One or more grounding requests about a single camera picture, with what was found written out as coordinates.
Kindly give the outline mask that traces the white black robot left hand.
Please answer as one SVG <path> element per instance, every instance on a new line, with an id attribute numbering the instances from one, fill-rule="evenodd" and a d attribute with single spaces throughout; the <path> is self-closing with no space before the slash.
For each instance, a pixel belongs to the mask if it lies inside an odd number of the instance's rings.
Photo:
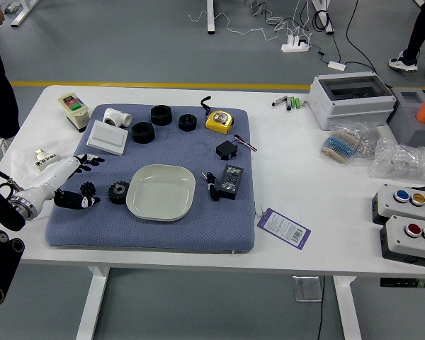
<path id="1" fill-rule="evenodd" d="M 19 191 L 13 195 L 15 203 L 21 203 L 26 208 L 30 208 L 30 215 L 37 216 L 43 203 L 55 197 L 55 192 L 74 173 L 90 171 L 90 166 L 98 166 L 105 159 L 93 154 L 81 154 L 68 157 L 49 165 L 44 169 L 29 185 L 29 188 Z"/>

